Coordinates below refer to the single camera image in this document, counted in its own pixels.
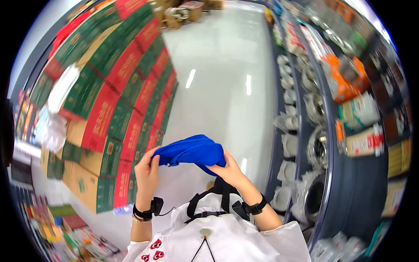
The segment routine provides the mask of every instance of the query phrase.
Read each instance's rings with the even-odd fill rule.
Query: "wrist strap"
[[[150,204],[150,210],[141,212],[134,206],[132,208],[132,213],[136,215],[139,218],[142,218],[144,220],[151,220],[154,216],[160,215],[161,208],[163,207],[163,199],[159,197],[154,197]]]
[[[259,204],[249,206],[248,204],[246,204],[246,202],[244,202],[246,205],[245,207],[246,213],[248,214],[251,213],[252,215],[258,215],[262,213],[262,209],[266,206],[267,202],[266,202],[265,196],[263,194],[261,195],[262,195],[262,201]]]

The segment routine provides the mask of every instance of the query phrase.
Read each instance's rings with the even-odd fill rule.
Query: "orange package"
[[[342,104],[365,92],[370,82],[361,61],[354,57],[352,59],[358,72],[358,77],[352,82],[345,80],[339,72],[340,62],[336,56],[329,53],[326,57],[326,63],[330,65],[330,72],[327,74],[327,83],[332,94],[332,98],[339,104]]]

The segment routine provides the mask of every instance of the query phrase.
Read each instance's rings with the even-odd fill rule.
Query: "pendant cord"
[[[202,241],[201,245],[199,246],[199,248],[198,248],[197,252],[195,253],[194,258],[191,260],[191,262],[193,262],[193,260],[197,256],[197,254],[198,254],[199,250],[201,249],[202,245],[204,244],[204,242],[207,243],[209,252],[211,253],[212,260],[215,262],[214,256],[212,255],[212,251],[211,251],[210,245],[208,244],[208,240],[207,240],[207,237],[206,236],[204,236],[204,240]]]

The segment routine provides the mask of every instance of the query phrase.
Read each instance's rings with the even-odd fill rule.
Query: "white wall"
[[[44,34],[60,19],[66,12],[68,12],[76,4],[82,2],[81,0],[50,0],[42,12],[34,21],[32,27],[29,29],[23,43],[16,55],[15,62],[10,73],[9,91],[7,97],[10,98],[13,87],[18,79],[19,73],[26,63],[29,55],[32,53],[35,46],[44,36]]]

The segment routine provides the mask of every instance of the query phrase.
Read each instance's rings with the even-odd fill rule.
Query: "white shirt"
[[[207,194],[199,200],[195,214],[223,211],[221,198],[221,195]],[[230,207],[237,200],[243,201],[240,196],[230,194]],[[296,221],[259,232],[254,224],[242,219],[230,208],[230,214],[197,218],[185,224],[189,219],[186,214],[188,204],[173,210],[171,227],[155,234],[152,241],[131,242],[123,262],[189,262],[203,241],[199,232],[202,228],[211,231],[207,241],[216,262],[311,261]],[[194,262],[213,262],[205,243]]]

